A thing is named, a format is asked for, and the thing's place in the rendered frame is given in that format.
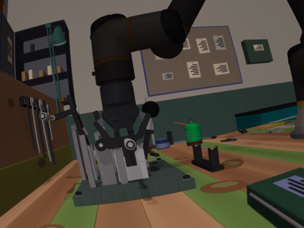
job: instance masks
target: lamp shade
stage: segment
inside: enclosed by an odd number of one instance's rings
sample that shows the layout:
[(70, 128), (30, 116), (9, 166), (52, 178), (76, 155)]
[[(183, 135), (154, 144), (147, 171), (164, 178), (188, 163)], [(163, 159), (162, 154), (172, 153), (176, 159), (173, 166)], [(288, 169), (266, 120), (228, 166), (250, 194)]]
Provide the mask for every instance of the lamp shade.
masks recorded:
[(66, 43), (67, 40), (60, 26), (54, 28), (52, 39), (53, 39), (53, 46), (61, 46)]

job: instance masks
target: green cylinder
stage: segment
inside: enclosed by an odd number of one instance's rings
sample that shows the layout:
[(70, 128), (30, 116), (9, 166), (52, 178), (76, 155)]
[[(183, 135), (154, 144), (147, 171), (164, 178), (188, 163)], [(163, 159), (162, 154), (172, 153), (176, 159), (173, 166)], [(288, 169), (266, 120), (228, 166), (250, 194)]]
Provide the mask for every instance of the green cylinder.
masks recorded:
[(185, 134), (187, 146), (194, 146), (203, 143), (199, 124), (190, 123), (185, 126)]

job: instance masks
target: desk lamp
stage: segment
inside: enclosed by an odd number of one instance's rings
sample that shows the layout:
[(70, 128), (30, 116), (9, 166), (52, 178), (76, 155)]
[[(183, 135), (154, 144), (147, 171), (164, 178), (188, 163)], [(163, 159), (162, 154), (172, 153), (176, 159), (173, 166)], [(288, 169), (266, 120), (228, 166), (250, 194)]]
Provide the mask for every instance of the desk lamp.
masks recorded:
[[(62, 28), (59, 25), (53, 26), (51, 24), (46, 24), (46, 29), (47, 29), (48, 48), (49, 48), (49, 53), (51, 55), (51, 68), (52, 68), (52, 71), (55, 72), (54, 76), (55, 76), (55, 86), (56, 86), (56, 92), (57, 92), (57, 97), (56, 97), (57, 112), (60, 113), (59, 100), (61, 99), (61, 93), (60, 93), (59, 78), (58, 78), (58, 74), (57, 74), (54, 46), (64, 45), (67, 40), (65, 38), (65, 35), (63, 34)], [(48, 31), (50, 32), (51, 42), (49, 41)]]

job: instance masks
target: blue container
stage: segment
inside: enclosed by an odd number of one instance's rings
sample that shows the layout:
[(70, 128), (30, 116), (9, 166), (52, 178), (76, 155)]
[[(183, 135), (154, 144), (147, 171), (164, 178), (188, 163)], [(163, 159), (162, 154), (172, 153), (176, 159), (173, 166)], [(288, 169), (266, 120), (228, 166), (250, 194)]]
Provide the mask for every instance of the blue container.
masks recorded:
[(158, 150), (170, 148), (169, 138), (155, 140), (155, 144)]

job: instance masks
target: green box on wall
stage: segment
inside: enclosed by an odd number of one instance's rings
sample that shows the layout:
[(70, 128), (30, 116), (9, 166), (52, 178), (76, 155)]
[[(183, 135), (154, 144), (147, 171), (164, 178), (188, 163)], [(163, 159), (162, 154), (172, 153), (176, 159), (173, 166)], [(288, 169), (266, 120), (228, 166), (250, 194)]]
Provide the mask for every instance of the green box on wall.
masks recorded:
[(267, 39), (245, 39), (241, 42), (247, 64), (272, 62)]

